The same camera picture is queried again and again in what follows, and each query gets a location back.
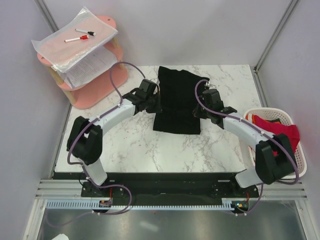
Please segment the black t shirt blue logo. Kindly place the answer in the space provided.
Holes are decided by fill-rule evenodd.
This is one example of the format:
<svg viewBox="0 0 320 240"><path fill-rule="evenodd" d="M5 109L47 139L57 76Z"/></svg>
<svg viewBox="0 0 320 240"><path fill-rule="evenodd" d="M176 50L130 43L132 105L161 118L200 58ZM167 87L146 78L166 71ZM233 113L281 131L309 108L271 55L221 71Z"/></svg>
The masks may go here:
<svg viewBox="0 0 320 240"><path fill-rule="evenodd" d="M210 79L187 70L160 66L158 80L162 112L155 115L153 130L171 134L199 135L200 119L193 115L193 110L198 104L195 87L199 81Z"/></svg>

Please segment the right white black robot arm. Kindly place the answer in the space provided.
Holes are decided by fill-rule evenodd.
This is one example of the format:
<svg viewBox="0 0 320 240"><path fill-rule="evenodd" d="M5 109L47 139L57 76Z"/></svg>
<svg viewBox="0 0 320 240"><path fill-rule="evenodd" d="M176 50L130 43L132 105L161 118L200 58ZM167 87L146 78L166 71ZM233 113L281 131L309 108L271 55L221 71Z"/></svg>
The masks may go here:
<svg viewBox="0 0 320 240"><path fill-rule="evenodd" d="M229 191L235 197L242 196L247 187L253 185L282 182L282 179L295 173L294 185L299 179L295 155L289 138L281 133L266 131L243 118L237 110L225 107L216 89L207 89L202 95L194 91L203 119L236 135L255 152L255 165L235 175L229 184Z"/></svg>

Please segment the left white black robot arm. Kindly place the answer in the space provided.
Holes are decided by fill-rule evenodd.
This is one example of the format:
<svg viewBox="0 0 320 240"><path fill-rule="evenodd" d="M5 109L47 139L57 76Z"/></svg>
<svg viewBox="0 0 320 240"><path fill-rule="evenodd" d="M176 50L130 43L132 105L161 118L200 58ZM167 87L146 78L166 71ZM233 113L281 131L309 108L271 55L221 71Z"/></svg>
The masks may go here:
<svg viewBox="0 0 320 240"><path fill-rule="evenodd" d="M77 117L67 140L67 162L80 165L86 177L93 183L92 191L99 197L106 196L110 185L106 182L100 157L103 137L113 127L140 112L160 113L161 96L157 83L143 79L139 87L120 97L120 102L95 118Z"/></svg>

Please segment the printed paper stack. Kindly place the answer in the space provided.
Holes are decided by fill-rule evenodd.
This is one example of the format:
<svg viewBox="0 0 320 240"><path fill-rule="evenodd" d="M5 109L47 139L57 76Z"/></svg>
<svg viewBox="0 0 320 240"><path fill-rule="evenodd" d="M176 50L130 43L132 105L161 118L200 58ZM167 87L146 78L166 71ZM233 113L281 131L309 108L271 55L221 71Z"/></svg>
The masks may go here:
<svg viewBox="0 0 320 240"><path fill-rule="evenodd" d="M102 73L110 69L116 62L116 55L105 47L101 46L84 57L68 72L62 73L60 71L57 71L57 73L64 82L66 75L70 77L75 88L77 88L88 84L89 82L97 78Z"/></svg>

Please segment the pink three tier shelf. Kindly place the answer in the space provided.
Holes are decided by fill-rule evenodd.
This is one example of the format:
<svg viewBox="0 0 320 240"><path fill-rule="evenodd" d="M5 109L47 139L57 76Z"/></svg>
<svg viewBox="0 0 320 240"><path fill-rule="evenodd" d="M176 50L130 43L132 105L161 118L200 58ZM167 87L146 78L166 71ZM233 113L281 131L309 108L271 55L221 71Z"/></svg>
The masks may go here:
<svg viewBox="0 0 320 240"><path fill-rule="evenodd" d="M105 15L98 15L97 17L115 29L117 28L116 21L112 17ZM104 48L113 53L118 62L123 59L124 51L119 45L116 37L107 42L104 45ZM110 70L105 71L85 85L76 88L70 88L58 75L58 73L51 68L51 63L49 61L47 61L39 53L37 53L37 58L42 65L46 66L57 86L67 96L69 102L77 109L83 110L91 108L114 91L110 81ZM124 64L119 64L112 69L112 79L117 88L127 81L128 70Z"/></svg>

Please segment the orange t shirt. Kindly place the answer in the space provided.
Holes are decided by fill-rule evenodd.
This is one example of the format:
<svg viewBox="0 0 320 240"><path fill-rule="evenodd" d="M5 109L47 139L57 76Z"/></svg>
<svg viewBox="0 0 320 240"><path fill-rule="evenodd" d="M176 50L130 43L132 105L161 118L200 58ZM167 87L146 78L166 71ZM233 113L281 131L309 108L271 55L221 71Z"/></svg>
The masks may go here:
<svg viewBox="0 0 320 240"><path fill-rule="evenodd" d="M256 124L256 117L257 116L255 114L248 113L245 116L245 119L248 120L250 123Z"/></svg>

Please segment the dark green t shirt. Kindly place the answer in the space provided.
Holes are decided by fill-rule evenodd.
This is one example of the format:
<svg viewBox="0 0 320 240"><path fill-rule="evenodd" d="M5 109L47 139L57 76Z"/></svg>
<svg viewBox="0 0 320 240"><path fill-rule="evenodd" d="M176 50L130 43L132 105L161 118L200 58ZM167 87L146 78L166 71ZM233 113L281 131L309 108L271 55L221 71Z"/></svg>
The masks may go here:
<svg viewBox="0 0 320 240"><path fill-rule="evenodd" d="M273 120L268 120L270 123L276 123L276 124L281 124L281 120L279 118L273 119Z"/></svg>

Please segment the white plastic laundry basket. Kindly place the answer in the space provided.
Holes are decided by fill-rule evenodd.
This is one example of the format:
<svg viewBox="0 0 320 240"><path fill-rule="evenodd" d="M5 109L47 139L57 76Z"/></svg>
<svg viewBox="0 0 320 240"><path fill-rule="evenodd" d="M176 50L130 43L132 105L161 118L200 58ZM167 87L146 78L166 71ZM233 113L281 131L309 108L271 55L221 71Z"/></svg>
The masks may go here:
<svg viewBox="0 0 320 240"><path fill-rule="evenodd" d="M257 115L260 118L268 121L279 119L280 123L285 126L290 126L294 124L291 117L285 111L278 108L272 108L272 107L250 108L243 114L243 117L245 118L248 114ZM294 157L297 164L299 178L301 178L302 176L305 175L307 171L307 162L306 162L305 155L300 142L298 143L295 149Z"/></svg>

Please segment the purple pen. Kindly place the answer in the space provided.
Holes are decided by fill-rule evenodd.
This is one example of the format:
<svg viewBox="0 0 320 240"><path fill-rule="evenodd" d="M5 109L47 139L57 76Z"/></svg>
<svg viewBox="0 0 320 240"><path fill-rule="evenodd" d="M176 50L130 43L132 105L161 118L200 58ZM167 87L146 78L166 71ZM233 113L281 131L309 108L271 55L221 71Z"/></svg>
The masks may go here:
<svg viewBox="0 0 320 240"><path fill-rule="evenodd" d="M64 78L64 81L66 82L66 84L71 88L71 89L74 89L75 88L75 85L73 84L73 81L72 79L70 79L69 76L65 76Z"/></svg>

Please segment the black cap whiteboard marker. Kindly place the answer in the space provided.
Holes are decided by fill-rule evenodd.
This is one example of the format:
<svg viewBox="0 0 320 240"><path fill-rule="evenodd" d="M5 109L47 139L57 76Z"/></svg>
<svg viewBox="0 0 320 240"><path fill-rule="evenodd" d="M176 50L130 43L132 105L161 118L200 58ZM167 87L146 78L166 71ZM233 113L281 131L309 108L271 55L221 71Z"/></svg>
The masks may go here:
<svg viewBox="0 0 320 240"><path fill-rule="evenodd" d="M88 31L88 30L84 30L84 29L80 29L80 28L76 28L75 31L80 32L80 33L84 33L90 36L96 36L97 34L94 31Z"/></svg>

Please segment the magenta t shirt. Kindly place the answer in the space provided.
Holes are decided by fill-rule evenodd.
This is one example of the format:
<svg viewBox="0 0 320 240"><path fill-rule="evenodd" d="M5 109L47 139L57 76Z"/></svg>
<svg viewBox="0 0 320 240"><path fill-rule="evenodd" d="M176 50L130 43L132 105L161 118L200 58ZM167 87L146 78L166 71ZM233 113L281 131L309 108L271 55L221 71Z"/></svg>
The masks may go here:
<svg viewBox="0 0 320 240"><path fill-rule="evenodd" d="M266 130L268 132L274 133L276 135L285 134L290 141L293 153L295 153L298 143L300 142L300 133L296 125L283 125L277 123L268 122L256 115L256 124L258 127Z"/></svg>

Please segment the red cap whiteboard marker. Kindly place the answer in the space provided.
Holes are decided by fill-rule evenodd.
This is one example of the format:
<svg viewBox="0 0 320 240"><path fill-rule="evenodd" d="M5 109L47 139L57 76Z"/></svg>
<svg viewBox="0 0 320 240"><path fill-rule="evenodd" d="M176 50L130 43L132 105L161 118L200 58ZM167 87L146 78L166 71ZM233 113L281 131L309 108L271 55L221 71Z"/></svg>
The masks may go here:
<svg viewBox="0 0 320 240"><path fill-rule="evenodd" d="M76 37L76 38L65 39L64 42L65 43L70 43L70 42L75 42L75 41L80 41L80 40L87 40L89 38L90 38L89 35L86 34L86 35L82 35L82 36Z"/></svg>

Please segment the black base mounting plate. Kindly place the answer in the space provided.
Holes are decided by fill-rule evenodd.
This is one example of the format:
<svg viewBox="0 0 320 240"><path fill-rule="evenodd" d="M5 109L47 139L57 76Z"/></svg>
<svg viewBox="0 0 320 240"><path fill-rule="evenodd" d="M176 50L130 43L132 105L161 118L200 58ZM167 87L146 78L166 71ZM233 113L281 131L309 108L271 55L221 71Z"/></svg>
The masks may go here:
<svg viewBox="0 0 320 240"><path fill-rule="evenodd" d="M115 206L164 207L221 205L223 199L253 199L259 196L252 185L240 188L233 172L214 173L125 173L111 172L103 186L84 181L82 197L111 197Z"/></svg>

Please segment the white paper scrap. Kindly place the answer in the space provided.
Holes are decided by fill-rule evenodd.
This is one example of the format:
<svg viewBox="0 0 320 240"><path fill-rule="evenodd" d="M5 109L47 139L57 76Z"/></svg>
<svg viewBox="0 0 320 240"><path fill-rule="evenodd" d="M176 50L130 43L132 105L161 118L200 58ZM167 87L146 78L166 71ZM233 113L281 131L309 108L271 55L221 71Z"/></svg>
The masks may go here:
<svg viewBox="0 0 320 240"><path fill-rule="evenodd" d="M52 238L51 240L69 240L69 238L67 235L61 233L55 236L54 238Z"/></svg>

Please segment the aluminium frame rail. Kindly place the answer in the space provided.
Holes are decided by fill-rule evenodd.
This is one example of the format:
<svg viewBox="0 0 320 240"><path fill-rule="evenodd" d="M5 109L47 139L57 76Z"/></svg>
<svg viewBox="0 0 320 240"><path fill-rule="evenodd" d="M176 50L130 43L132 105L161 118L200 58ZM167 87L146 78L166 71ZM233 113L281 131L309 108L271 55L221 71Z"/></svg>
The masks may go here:
<svg viewBox="0 0 320 240"><path fill-rule="evenodd" d="M133 180L120 181L117 186L108 184L107 188L96 187L87 181L77 180L42 180L36 191L38 198L112 198L124 199L129 194L134 197L150 196L182 196L186 197L213 197L215 199L257 199L263 200L305 200L302 183L285 185L274 183L272 185L250 186L248 188L236 188L227 180Z"/></svg>

